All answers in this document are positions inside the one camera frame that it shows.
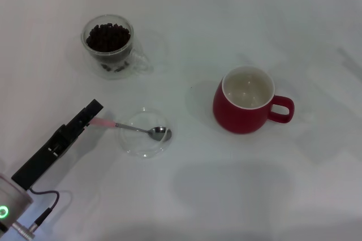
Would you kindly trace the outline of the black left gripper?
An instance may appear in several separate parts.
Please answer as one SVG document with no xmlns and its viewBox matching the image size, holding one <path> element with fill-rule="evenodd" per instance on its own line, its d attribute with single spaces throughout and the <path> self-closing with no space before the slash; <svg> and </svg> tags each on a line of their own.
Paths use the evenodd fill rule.
<svg viewBox="0 0 362 241">
<path fill-rule="evenodd" d="M 92 100 L 67 125 L 61 125 L 11 179 L 25 191 L 29 190 L 68 151 L 103 108 L 97 100 Z"/>
</svg>

